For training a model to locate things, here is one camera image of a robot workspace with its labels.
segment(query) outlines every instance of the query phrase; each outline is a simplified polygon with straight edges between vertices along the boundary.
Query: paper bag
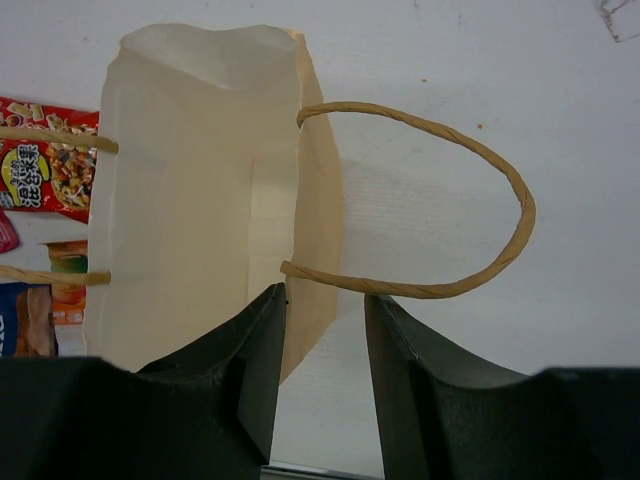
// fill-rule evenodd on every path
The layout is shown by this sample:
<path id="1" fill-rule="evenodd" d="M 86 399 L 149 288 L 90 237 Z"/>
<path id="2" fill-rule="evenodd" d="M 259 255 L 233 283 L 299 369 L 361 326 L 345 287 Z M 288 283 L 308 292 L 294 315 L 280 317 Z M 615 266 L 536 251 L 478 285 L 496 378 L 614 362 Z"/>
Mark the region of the paper bag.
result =
<path id="1" fill-rule="evenodd" d="M 338 271 L 340 160 L 298 33 L 153 25 L 108 69 L 89 222 L 88 353 L 138 370 L 231 319 L 283 259 Z M 281 379 L 335 318 L 336 289 L 287 280 Z"/>

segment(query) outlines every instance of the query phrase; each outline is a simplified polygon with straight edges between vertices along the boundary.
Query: white surface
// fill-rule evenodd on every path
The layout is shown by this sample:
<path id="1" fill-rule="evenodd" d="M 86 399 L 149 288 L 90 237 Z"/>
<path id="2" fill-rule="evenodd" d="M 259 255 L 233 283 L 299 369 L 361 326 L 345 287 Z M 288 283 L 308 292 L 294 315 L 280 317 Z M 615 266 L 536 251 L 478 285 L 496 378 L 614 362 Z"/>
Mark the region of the white surface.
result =
<path id="1" fill-rule="evenodd" d="M 616 43 L 594 4 L 5 2 L 0 84 L 5 94 L 97 107 L 117 39 L 145 24 L 299 29 L 327 100 L 449 124 L 509 159 L 536 197 L 532 243 L 500 277 L 460 298 L 403 305 L 516 370 L 638 365 L 640 38 L 631 37 L 640 24 L 624 15 L 637 9 L 628 2 L 615 14 L 626 20 L 613 19 L 627 40 Z M 344 272 L 455 280 L 502 248 L 517 202 L 480 159 L 388 120 L 332 121 L 347 192 Z M 362 299 L 341 301 L 338 321 L 281 388 L 273 458 L 381 475 Z"/>

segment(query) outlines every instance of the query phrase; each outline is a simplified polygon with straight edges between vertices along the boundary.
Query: twisted paper handle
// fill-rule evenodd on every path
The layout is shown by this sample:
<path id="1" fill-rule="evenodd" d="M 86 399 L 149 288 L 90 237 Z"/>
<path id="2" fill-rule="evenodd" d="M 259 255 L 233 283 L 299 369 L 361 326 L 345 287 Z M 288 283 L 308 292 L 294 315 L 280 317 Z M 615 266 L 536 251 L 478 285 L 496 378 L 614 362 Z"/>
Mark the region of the twisted paper handle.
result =
<path id="1" fill-rule="evenodd" d="M 447 127 L 446 125 L 431 122 L 423 118 L 409 115 L 408 113 L 372 103 L 332 102 L 306 107 L 298 113 L 298 126 L 301 127 L 307 118 L 331 112 L 367 113 L 370 115 L 392 118 L 393 120 L 406 123 L 411 127 L 430 133 L 436 137 L 457 143 L 458 145 L 477 153 L 507 177 L 516 197 L 520 201 L 522 214 L 511 239 L 500 252 L 498 257 L 484 270 L 453 283 L 415 285 L 411 283 L 384 282 L 370 278 L 334 275 L 300 265 L 293 265 L 286 261 L 283 262 L 280 267 L 280 271 L 282 273 L 290 277 L 311 280 L 317 283 L 333 285 L 345 290 L 352 290 L 366 294 L 396 295 L 420 299 L 451 298 L 462 295 L 465 292 L 487 283 L 493 277 L 502 272 L 502 270 L 504 270 L 516 259 L 516 257 L 518 257 L 518 255 L 520 255 L 520 253 L 522 253 L 533 232 L 533 227 L 536 221 L 536 205 L 531 192 L 525 185 L 522 177 L 520 177 L 520 174 L 500 155 L 481 143 L 457 132 L 453 128 Z"/>
<path id="2" fill-rule="evenodd" d="M 467 278 L 454 283 L 436 285 L 414 285 L 410 283 L 392 283 L 373 280 L 369 278 L 347 277 L 326 272 L 320 272 L 311 268 L 293 265 L 290 262 L 283 262 L 280 271 L 290 277 L 311 280 L 326 285 L 333 285 L 346 290 L 367 294 L 396 295 L 412 298 L 450 298 L 461 295 L 469 290 L 479 287 L 488 282 L 493 277 L 504 270 L 507 265 L 513 262 L 527 245 L 536 217 L 536 206 L 531 196 L 531 192 L 523 182 L 520 174 L 502 157 L 485 147 L 479 142 L 462 135 L 461 133 L 439 123 L 424 120 L 408 113 L 393 110 L 391 108 L 374 105 L 372 103 L 360 102 L 333 102 L 306 107 L 298 113 L 298 126 L 302 126 L 307 118 L 331 112 L 355 112 L 380 115 L 392 118 L 399 122 L 423 130 L 450 142 L 462 145 L 474 153 L 477 153 L 487 162 L 501 171 L 511 183 L 513 191 L 520 201 L 522 215 L 516 230 L 500 255 L 484 270 L 475 273 Z M 93 135 L 70 135 L 54 130 L 30 130 L 25 128 L 0 127 L 0 138 L 11 140 L 33 140 L 43 142 L 59 142 L 76 146 L 96 147 L 111 153 L 118 152 L 118 144 L 102 137 Z M 50 284 L 73 284 L 73 285 L 100 285 L 111 281 L 109 272 L 89 272 L 89 273 L 57 273 L 57 272 L 36 272 L 22 270 L 19 268 L 0 266 L 0 276 L 11 278 L 25 283 L 50 283 Z"/>

